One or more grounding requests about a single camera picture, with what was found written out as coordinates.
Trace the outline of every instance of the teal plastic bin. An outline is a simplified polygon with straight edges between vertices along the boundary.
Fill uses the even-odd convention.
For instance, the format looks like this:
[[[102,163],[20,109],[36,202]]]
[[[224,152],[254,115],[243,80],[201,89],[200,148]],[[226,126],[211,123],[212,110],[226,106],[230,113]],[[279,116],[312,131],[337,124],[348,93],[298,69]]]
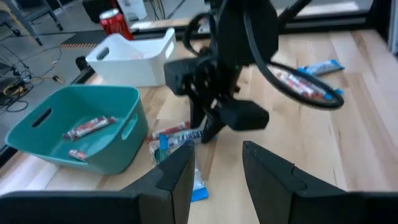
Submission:
[[[99,116],[118,121],[75,141],[62,134]],[[139,92],[126,86],[71,85],[50,95],[6,137],[7,145],[48,162],[103,174],[122,172],[148,132]],[[86,162],[69,150],[87,154]]]

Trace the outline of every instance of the wooden table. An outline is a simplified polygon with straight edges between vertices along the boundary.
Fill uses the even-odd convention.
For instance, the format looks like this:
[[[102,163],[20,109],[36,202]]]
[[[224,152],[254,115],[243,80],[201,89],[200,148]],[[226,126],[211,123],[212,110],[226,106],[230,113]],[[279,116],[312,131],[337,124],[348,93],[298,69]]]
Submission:
[[[196,48],[208,41],[195,42]],[[274,60],[293,67],[332,58],[346,69],[324,76],[344,89],[344,107],[318,111],[270,86],[255,66],[244,69],[237,98],[252,99],[270,112],[263,131],[224,128],[196,153],[209,198],[192,203],[190,223],[258,223],[241,158],[242,142],[254,141],[308,173],[345,190],[398,190],[398,63],[373,30],[280,37]],[[182,44],[180,57],[191,56]],[[104,84],[97,76],[89,84]],[[166,87],[140,88],[151,130],[189,117],[188,98]],[[49,164],[18,152],[0,169],[0,194],[14,190],[119,190],[152,168],[143,144],[121,174],[101,175]]]

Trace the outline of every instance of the blue snack wrapper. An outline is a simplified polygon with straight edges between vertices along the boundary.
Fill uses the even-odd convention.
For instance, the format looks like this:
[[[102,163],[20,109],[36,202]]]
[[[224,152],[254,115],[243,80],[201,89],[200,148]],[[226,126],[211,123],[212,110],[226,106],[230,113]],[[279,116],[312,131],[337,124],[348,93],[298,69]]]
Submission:
[[[343,70],[344,67],[340,65],[336,60],[329,60],[327,62],[318,63],[315,65],[309,65],[305,67],[300,67],[297,70],[307,73],[312,76],[319,76],[335,71]]]

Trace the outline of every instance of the red soda can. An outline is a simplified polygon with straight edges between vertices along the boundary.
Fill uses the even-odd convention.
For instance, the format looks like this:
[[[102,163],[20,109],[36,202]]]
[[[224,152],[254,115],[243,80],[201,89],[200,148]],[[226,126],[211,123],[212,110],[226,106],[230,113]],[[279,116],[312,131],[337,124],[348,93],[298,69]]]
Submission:
[[[121,34],[127,40],[133,40],[130,29],[119,9],[105,11],[99,15],[99,19],[106,35],[117,33]]]

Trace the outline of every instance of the white plastic bin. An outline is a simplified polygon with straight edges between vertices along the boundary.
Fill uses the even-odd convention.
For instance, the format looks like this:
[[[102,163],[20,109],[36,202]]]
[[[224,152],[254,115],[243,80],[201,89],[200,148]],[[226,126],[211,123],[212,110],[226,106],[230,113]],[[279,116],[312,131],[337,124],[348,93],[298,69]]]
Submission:
[[[175,58],[175,49],[174,29],[152,40],[126,40],[120,34],[111,34],[86,61],[107,84],[161,86],[165,84],[163,65]]]

